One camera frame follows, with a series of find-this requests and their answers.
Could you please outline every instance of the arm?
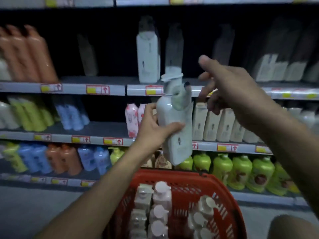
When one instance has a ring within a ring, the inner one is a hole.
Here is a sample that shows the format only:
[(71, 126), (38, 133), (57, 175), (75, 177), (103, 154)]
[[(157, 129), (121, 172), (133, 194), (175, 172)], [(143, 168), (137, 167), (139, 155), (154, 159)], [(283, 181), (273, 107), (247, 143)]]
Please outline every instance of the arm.
[(121, 159), (88, 192), (54, 218), (35, 239), (95, 239), (102, 234), (143, 161), (169, 135), (184, 127), (178, 122), (159, 127), (156, 117), (152, 116), (154, 108), (156, 104), (146, 105), (136, 141)]
[(269, 146), (319, 217), (318, 137), (266, 95), (245, 69), (222, 66), (207, 56), (201, 56), (199, 64), (205, 70), (199, 79), (211, 80), (199, 97), (218, 89), (208, 109), (219, 114), (232, 108), (239, 123)]

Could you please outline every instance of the shopping basket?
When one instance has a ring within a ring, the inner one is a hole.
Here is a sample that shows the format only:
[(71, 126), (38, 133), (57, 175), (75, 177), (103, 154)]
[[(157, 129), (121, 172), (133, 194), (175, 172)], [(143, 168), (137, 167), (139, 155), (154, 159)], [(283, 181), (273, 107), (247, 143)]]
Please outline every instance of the shopping basket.
[(246, 239), (246, 229), (241, 211), (225, 185), (215, 176), (194, 172), (140, 169), (114, 212), (111, 234), (115, 239), (128, 238), (130, 213), (140, 183), (154, 185), (165, 181), (172, 189), (172, 212), (168, 219), (168, 237), (183, 238), (188, 213), (202, 195), (211, 196), (218, 209), (207, 227), (215, 234), (214, 239)]

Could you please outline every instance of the floor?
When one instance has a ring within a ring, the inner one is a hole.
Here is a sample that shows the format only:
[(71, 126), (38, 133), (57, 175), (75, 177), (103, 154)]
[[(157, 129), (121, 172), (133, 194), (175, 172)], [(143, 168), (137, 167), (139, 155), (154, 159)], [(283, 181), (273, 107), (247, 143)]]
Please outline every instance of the floor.
[[(82, 193), (0, 186), (0, 238), (32, 238)], [(281, 214), (319, 221), (310, 211), (240, 206), (249, 239), (266, 239), (270, 221)]]

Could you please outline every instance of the orange bottle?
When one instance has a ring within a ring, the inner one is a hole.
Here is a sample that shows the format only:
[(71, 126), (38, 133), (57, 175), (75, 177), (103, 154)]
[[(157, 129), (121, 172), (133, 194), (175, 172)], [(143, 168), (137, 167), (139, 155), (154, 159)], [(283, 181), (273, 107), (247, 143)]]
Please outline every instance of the orange bottle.
[(78, 152), (74, 147), (70, 147), (67, 144), (62, 144), (61, 156), (69, 167), (68, 173), (70, 175), (77, 175), (82, 171), (82, 165), (79, 160)]
[(59, 79), (50, 57), (47, 42), (34, 27), (25, 25), (25, 28), (28, 32), (27, 41), (38, 65), (42, 82), (48, 84), (58, 83)]
[(60, 147), (50, 143), (48, 145), (48, 149), (46, 150), (46, 156), (54, 172), (57, 174), (66, 172), (68, 170), (66, 163), (62, 159)]
[(27, 81), (40, 83), (40, 76), (29, 51), (26, 38), (22, 36), (17, 27), (7, 25), (7, 28), (12, 34), (11, 42), (16, 50), (18, 60), (20, 61), (20, 64), (22, 64), (22, 71), (26, 75)]
[(22, 66), (16, 56), (9, 34), (2, 27), (0, 27), (0, 48), (3, 50), (3, 55), (8, 63), (13, 80), (26, 82), (26, 76), (22, 72)]

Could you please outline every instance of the blue bottle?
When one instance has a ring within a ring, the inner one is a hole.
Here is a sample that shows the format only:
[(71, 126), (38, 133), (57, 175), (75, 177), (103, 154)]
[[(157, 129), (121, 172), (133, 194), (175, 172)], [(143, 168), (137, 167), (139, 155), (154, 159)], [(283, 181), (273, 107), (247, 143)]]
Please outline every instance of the blue bottle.
[(26, 143), (21, 143), (20, 148), (18, 150), (18, 154), (20, 155), (22, 161), (29, 169), (31, 173), (38, 172), (40, 167), (37, 161), (34, 159), (32, 155), (33, 147)]
[(80, 116), (81, 116), (82, 122), (83, 122), (84, 126), (86, 126), (90, 123), (89, 116), (86, 113), (85, 107), (82, 103), (80, 96), (76, 96), (75, 99), (76, 99), (76, 104), (77, 104), (79, 111), (80, 111)]
[(72, 128), (75, 131), (80, 131), (84, 128), (84, 124), (81, 119), (80, 111), (76, 106), (75, 100), (72, 96), (63, 96), (63, 101), (68, 113), (71, 117)]
[(68, 110), (66, 109), (61, 96), (59, 95), (52, 95), (52, 102), (58, 112), (58, 115), (61, 119), (61, 123), (65, 130), (72, 129), (71, 119)]
[(82, 145), (78, 148), (78, 153), (81, 158), (82, 165), (86, 171), (92, 171), (96, 168), (94, 152), (91, 146)]
[(33, 145), (33, 151), (32, 151), (32, 155), (34, 159), (38, 162), (40, 171), (44, 174), (52, 172), (52, 168), (45, 154), (47, 149), (48, 149), (47, 146), (36, 143)]
[(105, 174), (112, 167), (110, 153), (107, 149), (97, 147), (94, 152), (94, 159), (100, 175)]

